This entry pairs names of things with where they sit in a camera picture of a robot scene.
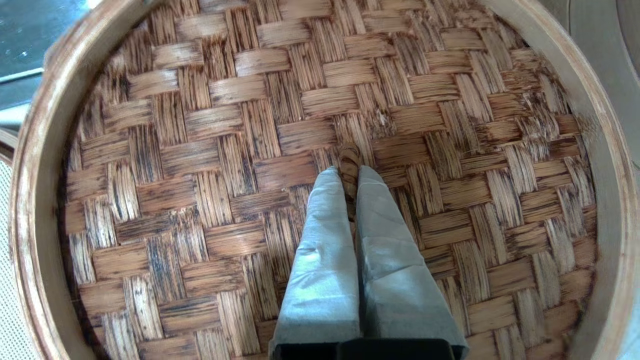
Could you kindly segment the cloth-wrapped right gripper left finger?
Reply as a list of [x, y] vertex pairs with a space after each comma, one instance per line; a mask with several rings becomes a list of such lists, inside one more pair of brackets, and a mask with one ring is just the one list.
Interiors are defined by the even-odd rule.
[[338, 169], [316, 178], [286, 285], [271, 358], [334, 358], [362, 335], [358, 266]]

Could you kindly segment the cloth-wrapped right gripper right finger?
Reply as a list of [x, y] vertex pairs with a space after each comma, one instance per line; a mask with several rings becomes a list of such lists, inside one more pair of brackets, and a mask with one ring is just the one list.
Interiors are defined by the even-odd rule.
[[368, 166], [359, 169], [355, 214], [366, 335], [443, 340], [455, 358], [466, 358], [469, 345], [464, 333], [389, 187]]

